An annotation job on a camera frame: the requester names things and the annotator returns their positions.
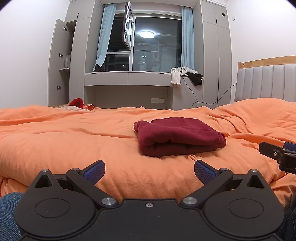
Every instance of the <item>orange bedspread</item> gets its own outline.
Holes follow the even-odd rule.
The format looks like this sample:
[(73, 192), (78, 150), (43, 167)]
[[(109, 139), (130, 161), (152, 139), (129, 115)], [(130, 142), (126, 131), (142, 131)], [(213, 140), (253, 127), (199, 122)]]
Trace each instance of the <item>orange bedspread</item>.
[[(147, 157), (140, 153), (133, 124), (139, 120), (182, 116), (197, 118), (225, 134), (222, 149), (198, 155)], [(296, 103), (250, 99), (214, 110), (147, 110), (144, 108), (66, 111), (42, 106), (0, 110), (0, 196), (24, 192), (37, 173), (54, 174), (85, 168), (101, 159), (103, 191), (122, 198), (177, 198), (202, 186), (194, 175), (201, 159), (216, 169), (245, 174), (260, 170), (280, 202), (296, 193), (296, 175), (278, 169), (275, 160), (260, 155), (258, 144), (296, 142)]]

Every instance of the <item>open cabinet door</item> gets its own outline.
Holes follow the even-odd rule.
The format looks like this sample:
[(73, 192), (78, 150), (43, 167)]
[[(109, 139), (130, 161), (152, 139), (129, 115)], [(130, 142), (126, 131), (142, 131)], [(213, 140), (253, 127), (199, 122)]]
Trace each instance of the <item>open cabinet door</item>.
[(52, 37), (48, 67), (48, 106), (69, 103), (69, 70), (64, 69), (64, 60), (69, 53), (71, 33), (66, 24), (57, 19)]
[(122, 29), (122, 42), (126, 47), (131, 50), (131, 36), (133, 30), (133, 9), (131, 7), (131, 2), (126, 3), (126, 8), (124, 11), (123, 19), (123, 29)]

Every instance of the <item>white outlet panel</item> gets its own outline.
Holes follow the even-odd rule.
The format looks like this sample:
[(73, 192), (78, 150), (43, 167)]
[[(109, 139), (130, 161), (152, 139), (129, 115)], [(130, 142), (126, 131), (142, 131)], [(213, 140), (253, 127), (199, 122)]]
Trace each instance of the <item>white outlet panel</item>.
[(151, 98), (151, 103), (160, 103), (160, 104), (164, 104), (165, 103), (165, 99), (158, 99), (158, 98)]

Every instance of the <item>blue denim jeans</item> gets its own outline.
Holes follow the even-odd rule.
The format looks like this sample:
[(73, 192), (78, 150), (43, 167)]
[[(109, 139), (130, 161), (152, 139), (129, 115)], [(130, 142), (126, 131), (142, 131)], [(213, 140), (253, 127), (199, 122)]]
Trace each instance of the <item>blue denim jeans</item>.
[[(17, 241), (20, 231), (14, 220), (14, 209), (22, 197), (22, 193), (10, 193), (0, 198), (0, 241)], [(294, 198), (277, 235), (284, 241), (296, 240), (296, 198)]]

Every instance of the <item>wardrobe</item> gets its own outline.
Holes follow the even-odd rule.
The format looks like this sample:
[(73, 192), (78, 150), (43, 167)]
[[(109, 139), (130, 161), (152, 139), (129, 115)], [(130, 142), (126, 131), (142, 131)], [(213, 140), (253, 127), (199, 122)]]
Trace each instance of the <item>wardrobe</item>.
[[(154, 3), (145, 0), (145, 6), (156, 5), (155, 1), (165, 5), (164, 0), (153, 0)], [(101, 108), (189, 109), (196, 102), (195, 98), (209, 104), (195, 103), (194, 107), (204, 105), (213, 109), (229, 104), (230, 90), (217, 103), (231, 86), (231, 43), (226, 8), (205, 0), (188, 1), (188, 7), (193, 8), (194, 69), (204, 75), (203, 85), (194, 86), (185, 77), (181, 79), (181, 87), (173, 87), (170, 73), (92, 72), (104, 6), (100, 0), (70, 1), (65, 21), (57, 19), (52, 38), (49, 106), (67, 104), (75, 98)], [(69, 54), (70, 67), (65, 68), (64, 60)]]

